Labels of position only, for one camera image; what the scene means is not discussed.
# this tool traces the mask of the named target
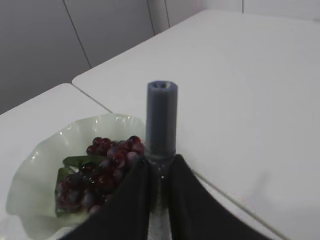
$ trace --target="white table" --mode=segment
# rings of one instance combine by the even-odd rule
[[[0,239],[25,240],[18,217],[6,213],[17,168],[34,147],[75,120],[106,114],[71,84],[61,84],[0,115]],[[14,229],[15,236],[6,231]]]
[[[194,170],[288,237],[319,238],[320,23],[207,10],[72,83],[145,119],[153,80],[179,86],[177,152]]]

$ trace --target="white ruffled bowl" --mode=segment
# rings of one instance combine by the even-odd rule
[[[61,229],[72,229],[87,214],[70,214],[57,218],[55,187],[63,159],[86,155],[95,137],[126,140],[136,135],[142,140],[142,120],[120,114],[105,114],[77,120],[39,143],[15,173],[7,197],[6,211],[20,218],[32,240],[46,240]]]

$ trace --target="gray cylinder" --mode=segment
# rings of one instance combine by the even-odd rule
[[[147,86],[144,156],[151,165],[152,202],[148,240],[171,239],[168,173],[176,155],[178,86],[154,81]]]

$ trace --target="red grape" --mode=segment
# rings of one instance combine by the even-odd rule
[[[68,207],[78,207],[81,197],[82,193],[79,190],[69,190],[66,194],[66,203]]]
[[[116,169],[122,168],[125,165],[125,163],[126,163],[126,157],[120,152],[117,152],[113,156],[111,161],[111,165]]]
[[[120,169],[116,169],[114,172],[113,172],[113,179],[114,181],[116,182],[116,184],[120,184],[122,182],[122,180],[124,179],[124,172]]]
[[[65,193],[67,191],[67,187],[65,186],[64,182],[61,181],[59,182],[59,184],[56,186],[56,191],[59,193],[59,194],[62,194],[62,193]]]
[[[83,181],[85,182],[85,186],[88,189],[94,189],[97,186],[98,175],[89,174],[83,177]]]
[[[112,196],[112,194],[108,194],[108,195],[103,196],[104,203],[106,203],[109,200],[109,198],[111,198],[111,196]]]
[[[122,154],[124,157],[127,156],[128,152],[129,151],[124,148],[117,151],[117,153]]]
[[[135,151],[131,151],[126,155],[126,165],[129,169],[131,169],[138,160],[139,155]]]
[[[141,139],[138,136],[131,136],[131,137],[129,137],[127,142],[131,142],[133,144],[138,144],[138,143],[141,143]]]
[[[111,141],[109,138],[103,138],[101,141],[101,145],[104,146],[105,149],[109,149],[111,145]]]
[[[97,167],[97,164],[91,161],[83,164],[82,167],[79,169],[79,171],[83,174],[88,174],[88,173],[91,173],[96,167]]]
[[[121,145],[119,149],[125,149],[127,151],[131,151],[132,146],[133,146],[133,143],[130,141],[127,141],[125,144]]]
[[[98,153],[97,146],[95,146],[95,145],[88,146],[88,148],[86,149],[86,153],[88,155],[96,155]]]
[[[93,139],[92,145],[100,146],[101,142],[102,142],[102,138],[99,137],[99,136],[97,136],[97,137],[95,137],[95,138]]]
[[[98,212],[100,210],[100,206],[99,205],[94,205],[93,207],[90,208],[89,210],[89,214],[90,215],[93,215],[95,214],[96,212]]]
[[[124,141],[124,140],[118,142],[118,146],[117,146],[118,149],[120,149],[126,142],[127,142],[127,141]]]
[[[142,155],[145,151],[145,146],[142,143],[135,143],[131,150]]]
[[[83,177],[79,173],[73,173],[68,175],[64,179],[64,185],[70,189],[79,189],[82,187],[82,179]]]
[[[91,208],[95,205],[95,195],[91,191],[86,190],[84,192],[81,205],[86,209]]]
[[[115,146],[112,146],[109,148],[108,152],[106,153],[106,156],[112,159],[116,154],[116,152],[117,152],[117,148]]]
[[[56,205],[59,209],[65,209],[67,207],[67,199],[65,194],[58,193],[56,195]]]
[[[99,167],[101,169],[106,169],[110,166],[110,162],[111,162],[110,159],[105,159],[100,163]]]
[[[117,141],[112,141],[110,144],[110,147],[116,147],[118,146],[118,142]]]
[[[110,193],[115,190],[115,182],[112,177],[103,175],[99,177],[98,188],[102,193]]]
[[[100,156],[107,156],[108,150],[109,150],[109,147],[101,144],[97,149],[97,153]]]

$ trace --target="green leaf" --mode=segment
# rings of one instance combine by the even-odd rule
[[[59,168],[58,174],[56,176],[56,184],[59,184],[61,181],[63,181],[66,178],[66,176],[68,176],[69,174],[72,174],[72,173],[73,173],[73,171],[69,168],[66,168],[66,167]],[[56,196],[57,196],[57,190],[55,189],[54,190],[54,198],[56,198]],[[57,205],[55,206],[55,215],[58,218],[62,217],[65,214],[67,214],[66,210],[57,208]]]
[[[65,167],[74,167],[79,169],[83,164],[94,162],[101,163],[102,160],[106,159],[106,156],[69,156],[63,160],[63,164]]]
[[[56,177],[56,183],[60,183],[61,181],[63,181],[66,176],[70,175],[70,174],[73,174],[74,172],[69,169],[69,168],[66,168],[66,167],[62,167],[62,168],[59,168],[58,170],[58,175]]]
[[[60,208],[55,208],[55,215],[60,218],[64,215],[68,214],[68,211],[67,210],[64,210],[64,209],[60,209]]]

